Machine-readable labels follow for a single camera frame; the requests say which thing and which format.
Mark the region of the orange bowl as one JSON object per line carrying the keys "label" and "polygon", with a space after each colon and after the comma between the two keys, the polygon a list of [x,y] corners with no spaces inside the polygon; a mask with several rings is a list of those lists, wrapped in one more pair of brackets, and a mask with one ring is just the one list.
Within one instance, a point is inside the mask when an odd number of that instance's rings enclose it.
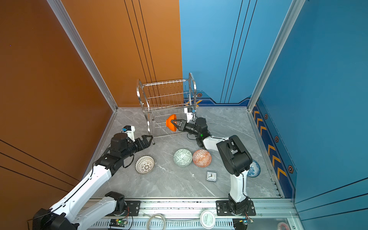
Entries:
{"label": "orange bowl", "polygon": [[176,120],[176,114],[172,114],[170,115],[167,120],[166,120],[166,127],[169,128],[170,131],[176,132],[177,128],[176,126],[172,123],[173,120]]}

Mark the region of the silver wire dish rack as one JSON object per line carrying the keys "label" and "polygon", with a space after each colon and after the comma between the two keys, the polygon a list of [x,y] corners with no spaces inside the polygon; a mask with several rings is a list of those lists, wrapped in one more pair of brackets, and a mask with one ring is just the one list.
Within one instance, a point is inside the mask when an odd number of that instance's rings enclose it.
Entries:
{"label": "silver wire dish rack", "polygon": [[148,134],[153,137],[175,135],[166,127],[167,118],[176,114],[177,119],[186,119],[184,108],[197,107],[197,87],[194,76],[187,78],[142,83],[138,80],[137,96],[147,123]]}

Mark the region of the blue white floral bowl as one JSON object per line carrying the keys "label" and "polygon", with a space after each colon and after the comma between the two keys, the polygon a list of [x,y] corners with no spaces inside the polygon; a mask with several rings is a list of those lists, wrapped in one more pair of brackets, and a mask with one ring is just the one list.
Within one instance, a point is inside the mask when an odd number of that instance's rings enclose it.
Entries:
{"label": "blue white floral bowl", "polygon": [[258,177],[261,172],[261,167],[259,163],[256,160],[253,160],[253,162],[250,164],[250,168],[248,170],[247,176],[251,178]]}

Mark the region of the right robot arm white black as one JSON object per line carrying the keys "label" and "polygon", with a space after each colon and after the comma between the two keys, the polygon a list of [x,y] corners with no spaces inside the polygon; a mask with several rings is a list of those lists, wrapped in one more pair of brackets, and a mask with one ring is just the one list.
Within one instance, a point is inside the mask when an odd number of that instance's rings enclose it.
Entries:
{"label": "right robot arm white black", "polygon": [[231,189],[228,207],[219,216],[255,216],[255,206],[246,192],[246,179],[253,163],[253,158],[238,136],[219,138],[211,135],[205,118],[197,118],[188,123],[176,119],[175,115],[166,120],[166,126],[172,131],[182,131],[195,136],[197,145],[206,150],[219,152],[226,170],[230,173]]}

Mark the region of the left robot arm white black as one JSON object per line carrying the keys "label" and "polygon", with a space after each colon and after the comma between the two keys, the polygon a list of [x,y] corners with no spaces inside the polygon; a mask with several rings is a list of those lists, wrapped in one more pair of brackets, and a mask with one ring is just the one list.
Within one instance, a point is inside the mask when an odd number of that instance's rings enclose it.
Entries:
{"label": "left robot arm white black", "polygon": [[125,196],[108,192],[100,201],[82,211],[93,194],[120,168],[126,168],[126,158],[147,149],[153,137],[143,135],[133,139],[133,131],[120,132],[111,138],[110,146],[93,164],[91,171],[60,201],[49,209],[40,209],[28,226],[32,230],[87,230],[108,214],[128,212]]}

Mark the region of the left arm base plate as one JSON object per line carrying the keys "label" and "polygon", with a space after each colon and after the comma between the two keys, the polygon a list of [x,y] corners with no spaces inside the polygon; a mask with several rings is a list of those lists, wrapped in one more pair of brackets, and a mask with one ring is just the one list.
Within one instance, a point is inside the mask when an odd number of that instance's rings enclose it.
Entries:
{"label": "left arm base plate", "polygon": [[140,212],[141,201],[139,200],[128,200],[125,201],[125,208],[122,211],[116,211],[113,213],[114,216],[133,216],[137,217]]}

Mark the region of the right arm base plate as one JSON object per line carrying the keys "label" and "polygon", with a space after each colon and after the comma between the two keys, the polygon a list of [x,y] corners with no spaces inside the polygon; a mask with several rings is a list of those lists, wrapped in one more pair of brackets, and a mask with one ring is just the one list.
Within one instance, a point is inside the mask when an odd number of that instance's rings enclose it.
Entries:
{"label": "right arm base plate", "polygon": [[244,200],[236,203],[230,200],[216,201],[218,216],[256,216],[255,206],[252,200]]}

